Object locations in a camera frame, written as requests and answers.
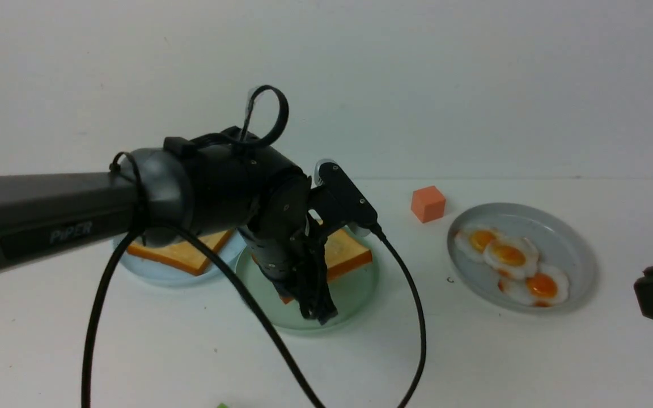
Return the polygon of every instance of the table surface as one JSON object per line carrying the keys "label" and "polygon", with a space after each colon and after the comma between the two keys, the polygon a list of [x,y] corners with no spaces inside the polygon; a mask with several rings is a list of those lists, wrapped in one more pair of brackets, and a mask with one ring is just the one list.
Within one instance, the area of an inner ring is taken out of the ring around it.
{"label": "table surface", "polygon": [[[357,180],[410,267],[427,319],[427,365],[410,406],[653,406],[653,321],[632,284],[653,264],[653,180]],[[420,224],[413,190],[435,184],[444,219]],[[445,237],[458,214],[518,202],[567,222],[596,253],[585,307],[502,310],[455,277]],[[352,323],[284,335],[327,406],[396,406],[419,356],[417,315],[396,263]],[[77,406],[84,333],[112,247],[93,245],[0,274],[0,406]],[[262,328],[223,278],[163,289],[119,268],[102,315],[93,406],[307,406]]]}

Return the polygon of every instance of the green object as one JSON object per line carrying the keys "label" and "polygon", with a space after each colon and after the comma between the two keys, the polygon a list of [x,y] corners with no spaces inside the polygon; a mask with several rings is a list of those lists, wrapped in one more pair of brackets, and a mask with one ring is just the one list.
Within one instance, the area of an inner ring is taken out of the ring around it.
{"label": "green object", "polygon": [[[355,237],[362,245],[366,243]],[[326,325],[321,326],[316,320],[305,320],[301,317],[298,302],[283,304],[274,285],[268,281],[261,269],[251,258],[251,251],[246,248],[236,263],[236,275],[241,279],[251,295],[278,328],[294,334],[316,334],[335,328],[354,317],[371,300],[378,283],[378,265],[374,252],[372,263],[344,274],[329,282],[329,292],[339,314]]]}

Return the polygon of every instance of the fried egg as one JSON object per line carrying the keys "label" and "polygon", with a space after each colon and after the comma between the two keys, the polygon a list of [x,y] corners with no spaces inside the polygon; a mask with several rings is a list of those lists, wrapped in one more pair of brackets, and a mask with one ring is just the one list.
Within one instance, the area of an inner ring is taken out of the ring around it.
{"label": "fried egg", "polygon": [[491,241],[503,235],[497,229],[487,225],[466,226],[455,235],[455,246],[470,261],[485,262],[482,253]]}
{"label": "fried egg", "polygon": [[540,263],[535,276],[515,281],[501,278],[498,289],[521,305],[552,307],[568,299],[570,282],[564,271],[546,263]]}
{"label": "fried egg", "polygon": [[502,277],[521,281],[536,274],[539,253],[525,237],[498,237],[482,253],[485,263]]}

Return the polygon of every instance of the orange cube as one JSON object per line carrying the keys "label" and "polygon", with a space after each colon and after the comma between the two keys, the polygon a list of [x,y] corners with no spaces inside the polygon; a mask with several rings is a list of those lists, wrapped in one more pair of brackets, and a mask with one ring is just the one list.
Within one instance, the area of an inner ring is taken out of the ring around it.
{"label": "orange cube", "polygon": [[419,189],[412,193],[412,212],[423,224],[441,219],[445,215],[445,201],[436,186]]}

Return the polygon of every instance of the bread slice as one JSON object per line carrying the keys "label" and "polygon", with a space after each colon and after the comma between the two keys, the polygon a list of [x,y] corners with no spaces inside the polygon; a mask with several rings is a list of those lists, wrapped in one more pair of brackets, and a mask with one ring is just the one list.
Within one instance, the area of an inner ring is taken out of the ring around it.
{"label": "bread slice", "polygon": [[[326,261],[326,281],[331,282],[354,269],[372,263],[372,253],[344,229],[329,235],[324,245],[324,260]],[[291,297],[281,297],[284,304]]]}
{"label": "bread slice", "polygon": [[[200,237],[200,242],[207,245],[215,253],[218,253],[233,235],[234,230],[218,232],[217,234]],[[200,276],[210,265],[210,259],[206,258],[199,250],[184,241],[163,248],[146,248],[138,243],[132,243],[128,247],[128,253],[138,258],[149,259],[160,262],[181,271],[188,272],[192,276]]]}

